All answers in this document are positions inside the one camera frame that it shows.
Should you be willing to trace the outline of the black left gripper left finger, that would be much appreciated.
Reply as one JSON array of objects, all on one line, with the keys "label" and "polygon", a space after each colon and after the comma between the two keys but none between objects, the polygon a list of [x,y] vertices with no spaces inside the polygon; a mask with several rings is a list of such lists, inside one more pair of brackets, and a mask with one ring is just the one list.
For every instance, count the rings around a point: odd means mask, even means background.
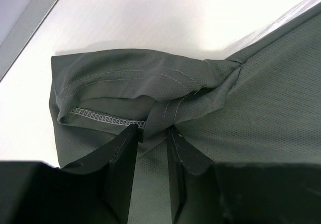
[{"label": "black left gripper left finger", "polygon": [[137,146],[132,124],[62,168],[1,162],[1,223],[127,223]]}]

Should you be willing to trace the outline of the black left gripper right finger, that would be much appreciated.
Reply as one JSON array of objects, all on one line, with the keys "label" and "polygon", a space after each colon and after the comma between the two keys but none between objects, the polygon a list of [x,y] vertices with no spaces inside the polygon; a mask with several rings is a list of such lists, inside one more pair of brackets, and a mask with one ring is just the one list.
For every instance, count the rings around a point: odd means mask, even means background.
[{"label": "black left gripper right finger", "polygon": [[320,165],[215,162],[167,131],[173,223],[320,223]]}]

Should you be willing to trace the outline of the grey t shirt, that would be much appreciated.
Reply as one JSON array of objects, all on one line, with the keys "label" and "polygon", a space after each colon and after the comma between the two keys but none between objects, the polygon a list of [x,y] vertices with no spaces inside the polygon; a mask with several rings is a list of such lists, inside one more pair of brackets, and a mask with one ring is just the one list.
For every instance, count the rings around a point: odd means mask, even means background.
[{"label": "grey t shirt", "polygon": [[114,49],[51,69],[60,165],[139,125],[129,223],[172,221],[170,127],[217,162],[320,163],[320,6],[224,60]]}]

